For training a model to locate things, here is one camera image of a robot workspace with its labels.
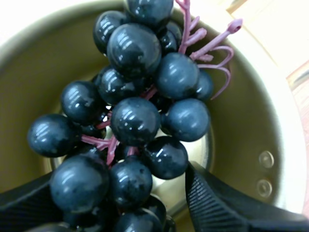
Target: pink plastic vine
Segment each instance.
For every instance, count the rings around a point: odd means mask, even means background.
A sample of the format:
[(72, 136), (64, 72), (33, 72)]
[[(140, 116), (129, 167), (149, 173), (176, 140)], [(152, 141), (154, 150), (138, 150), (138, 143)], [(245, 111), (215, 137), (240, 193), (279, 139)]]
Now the pink plastic vine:
[(115, 150), (118, 145), (118, 140), (113, 135), (111, 139), (99, 139), (88, 135), (82, 135), (82, 142), (95, 145), (100, 151), (107, 148), (107, 165), (110, 165), (115, 158)]
[[(191, 21), (190, 16), (190, 0), (176, 0), (176, 2), (179, 4), (179, 6), (182, 8), (184, 12), (184, 23), (183, 23), (183, 39), (182, 43), (179, 48), (179, 52), (185, 54), (187, 47), (195, 44), (199, 40), (203, 39), (207, 31), (205, 29), (198, 29), (193, 35), (190, 36), (190, 32), (196, 27), (196, 25), (199, 22), (199, 16), (196, 17), (193, 21)], [(233, 20), (229, 25), (225, 32), (215, 37), (212, 41), (210, 41), (208, 44), (206, 44), (204, 47), (199, 49), (196, 52), (193, 52), (190, 55), (190, 58), (192, 60), (199, 60), (203, 62), (210, 62), (213, 59), (213, 56), (207, 54), (209, 51), (215, 51), (215, 50), (225, 50), (228, 52), (227, 57), (219, 64), (200, 64), (198, 65), (199, 68), (205, 68), (205, 69), (218, 69), (223, 72), (225, 72), (226, 75), (226, 81), (224, 86), (211, 98), (212, 100), (218, 97), (229, 85), (231, 80), (231, 73), (230, 71), (225, 68), (224, 66), (231, 60), (231, 58), (234, 56), (234, 50), (229, 46), (218, 46), (226, 37), (230, 34), (234, 34), (242, 26), (242, 19), (235, 19)]]

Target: grape cluster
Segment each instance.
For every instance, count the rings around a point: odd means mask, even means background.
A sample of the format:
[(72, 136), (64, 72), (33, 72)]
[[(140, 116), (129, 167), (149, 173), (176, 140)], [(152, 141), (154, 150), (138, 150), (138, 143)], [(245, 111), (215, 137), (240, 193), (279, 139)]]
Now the grape cluster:
[[(183, 30), (170, 21), (173, 0), (126, 0), (125, 12), (101, 14), (93, 28), (98, 50), (110, 65), (91, 81), (74, 81), (61, 95), (62, 115), (44, 115), (28, 131), (37, 153), (66, 156), (54, 171), (50, 190), (63, 220), (85, 232), (176, 231), (164, 204), (151, 195), (152, 175), (169, 180), (182, 175), (188, 154), (180, 141), (193, 142), (210, 128), (204, 101), (213, 94), (211, 77), (200, 68), (223, 67), (233, 56), (218, 44), (241, 21), (187, 56), (186, 48), (206, 36), (190, 35), (190, 1)], [(220, 64), (212, 50), (229, 51)], [(106, 137), (106, 128), (113, 136)], [(166, 136), (157, 137), (159, 130)]]

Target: stainless steel surface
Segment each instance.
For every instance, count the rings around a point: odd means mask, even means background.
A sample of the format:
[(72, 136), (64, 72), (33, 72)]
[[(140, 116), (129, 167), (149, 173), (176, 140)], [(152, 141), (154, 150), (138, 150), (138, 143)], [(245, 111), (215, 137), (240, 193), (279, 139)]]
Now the stainless steel surface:
[[(67, 83), (90, 79), (107, 65), (92, 41), (92, 26), (99, 13), (121, 6), (121, 0), (59, 6), (0, 47), (0, 191), (51, 170), (50, 160), (29, 149), (27, 130), (41, 114), (59, 112), (59, 96)], [(225, 30), (231, 20), (208, 3), (193, 2), (191, 12), (207, 23), (199, 24), (208, 35), (198, 46), (216, 36), (216, 31)], [(182, 18), (175, 10), (173, 19), (181, 24)], [(292, 94), (272, 60), (245, 29), (227, 43), (236, 49), (229, 63), (232, 82), (220, 97), (206, 103), (212, 133), (185, 143), (189, 159), (256, 199), (300, 213), (306, 189), (306, 150)], [(214, 62), (225, 57), (219, 52), (214, 55)], [(216, 88), (222, 86), (224, 75), (209, 73)], [(265, 151), (272, 155), (270, 163), (269, 158), (261, 158)], [(154, 193), (175, 216), (179, 231), (193, 231), (183, 176), (156, 180)]]

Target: dark blue grape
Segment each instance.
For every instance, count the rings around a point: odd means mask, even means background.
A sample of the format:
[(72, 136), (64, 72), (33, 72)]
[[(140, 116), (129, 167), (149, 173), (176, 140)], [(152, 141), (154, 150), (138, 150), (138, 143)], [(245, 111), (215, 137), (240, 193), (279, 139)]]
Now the dark blue grape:
[(103, 151), (100, 151), (95, 146), (90, 144), (82, 144), (76, 148), (74, 148), (71, 152), (66, 156), (66, 160), (73, 156), (85, 156), (88, 158), (92, 158), (95, 161), (100, 161), (105, 159), (105, 154)]
[(116, 223), (113, 232), (162, 232), (162, 225), (152, 212), (137, 209), (125, 213)]
[(152, 141), (160, 128), (157, 108), (142, 98), (127, 98), (112, 111), (111, 129), (115, 137), (128, 146)]
[(212, 93), (213, 82), (211, 76), (204, 70), (200, 70), (197, 90), (193, 96), (201, 101), (206, 101), (212, 96)]
[(106, 54), (107, 44), (112, 33), (125, 23), (127, 23), (127, 18), (119, 11), (106, 11), (97, 17), (93, 27), (93, 39), (101, 53)]
[(118, 217), (115, 205), (103, 200), (89, 213), (64, 212), (63, 221), (68, 223), (72, 229), (78, 227), (78, 232), (102, 232), (111, 231)]
[(177, 41), (177, 47), (180, 46), (183, 39), (183, 31), (180, 29), (180, 27), (174, 23), (169, 21), (169, 23), (166, 25), (167, 30), (169, 30), (175, 37)]
[(143, 208), (153, 212), (160, 220), (162, 226), (165, 225), (166, 221), (166, 208), (165, 205), (159, 200), (158, 197), (150, 195)]
[(144, 90), (143, 79), (128, 81), (111, 66), (103, 69), (99, 76), (98, 92), (102, 99), (111, 105), (129, 97), (139, 96)]
[(171, 106), (164, 126), (178, 140), (193, 142), (208, 132), (210, 128), (209, 112), (200, 100), (178, 101)]
[(199, 69), (189, 57), (168, 53), (160, 62), (154, 84), (164, 97), (181, 100), (196, 92), (198, 76)]
[(104, 102), (93, 83), (74, 81), (63, 90), (61, 106), (68, 118), (89, 125), (101, 114)]
[(153, 73), (161, 61), (161, 45), (156, 35), (139, 24), (124, 24), (112, 34), (107, 46), (111, 65), (126, 78)]
[(155, 93), (149, 101), (154, 104), (158, 111), (161, 113), (166, 113), (173, 103), (171, 99), (161, 96), (158, 92)]
[(177, 139), (169, 136), (155, 138), (147, 144), (143, 157), (151, 173), (164, 180), (182, 175), (188, 166), (185, 147)]
[(93, 84), (95, 84), (95, 86), (98, 86), (99, 83), (100, 83), (100, 76), (99, 76), (98, 74), (95, 75), (95, 76), (91, 79), (91, 82), (92, 82)]
[(126, 0), (125, 8), (130, 19), (159, 31), (169, 21), (173, 0)]
[(58, 224), (49, 223), (49, 224), (41, 225), (39, 227), (32, 228), (28, 230), (27, 232), (73, 232), (73, 231), (64, 226), (59, 226)]
[(45, 157), (60, 157), (73, 149), (81, 139), (76, 126), (63, 115), (50, 114), (36, 119), (27, 140), (29, 146)]
[(163, 232), (176, 232), (176, 224), (173, 218), (169, 215), (166, 217), (166, 224), (163, 229)]
[(53, 173), (50, 190), (63, 211), (86, 213), (98, 205), (109, 188), (108, 168), (85, 156), (65, 160)]
[(127, 157), (128, 151), (129, 146), (125, 146), (124, 144), (120, 143), (115, 150), (115, 163), (124, 160)]
[(169, 30), (166, 30), (163, 35), (159, 37), (159, 41), (162, 47), (162, 55), (167, 53), (177, 52), (178, 45), (175, 36)]
[(125, 159), (110, 170), (109, 197), (120, 209), (141, 206), (149, 197), (153, 180), (149, 169), (138, 159)]

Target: grape stem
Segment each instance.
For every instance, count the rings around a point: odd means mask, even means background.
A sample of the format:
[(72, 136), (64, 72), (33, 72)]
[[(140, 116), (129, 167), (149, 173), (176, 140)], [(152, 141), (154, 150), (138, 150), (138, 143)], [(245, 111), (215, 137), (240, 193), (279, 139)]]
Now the grape stem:
[(206, 36), (207, 31), (204, 28), (200, 28), (193, 35), (190, 35), (190, 32), (197, 26), (199, 22), (199, 16), (191, 21), (190, 0), (176, 0), (176, 2), (183, 10), (183, 39), (178, 52), (185, 54), (189, 46), (202, 40)]
[(118, 140), (113, 135), (111, 139), (99, 139), (88, 135), (82, 135), (82, 142), (91, 144), (97, 147), (100, 151), (107, 148), (107, 160), (106, 164), (110, 165), (115, 158), (115, 150), (118, 146)]
[(139, 154), (139, 149), (135, 146), (131, 146), (127, 152), (128, 156), (133, 156), (133, 155), (138, 155)]
[(146, 100), (149, 100), (156, 94), (158, 90), (154, 85), (152, 85), (149, 89), (147, 89), (145, 92), (143, 92), (140, 96)]
[[(176, 0), (176, 2), (179, 4), (179, 6), (182, 8), (184, 12), (184, 23), (183, 23), (183, 39), (182, 43), (180, 45), (180, 48), (178, 52), (185, 54), (187, 47), (195, 44), (196, 42), (202, 40), (206, 34), (207, 31), (203, 28), (198, 29), (193, 35), (190, 35), (190, 32), (197, 26), (199, 22), (199, 16), (196, 17), (193, 21), (191, 21), (191, 14), (190, 14), (190, 0)], [(211, 100), (218, 97), (229, 85), (231, 80), (231, 72), (223, 67), (225, 66), (234, 56), (234, 50), (229, 46), (218, 46), (223, 40), (227, 38), (230, 34), (234, 34), (242, 26), (242, 19), (235, 19), (233, 20), (229, 25), (226, 31), (224, 31), (222, 34), (215, 37), (213, 40), (211, 40), (208, 44), (203, 46), (201, 49), (191, 53), (190, 58), (192, 60), (199, 60), (203, 62), (210, 62), (213, 59), (213, 56), (207, 54), (210, 51), (215, 50), (225, 50), (228, 52), (227, 57), (219, 64), (200, 64), (198, 65), (199, 68), (204, 69), (218, 69), (223, 72), (225, 72), (226, 75), (226, 81), (223, 87), (211, 98)]]

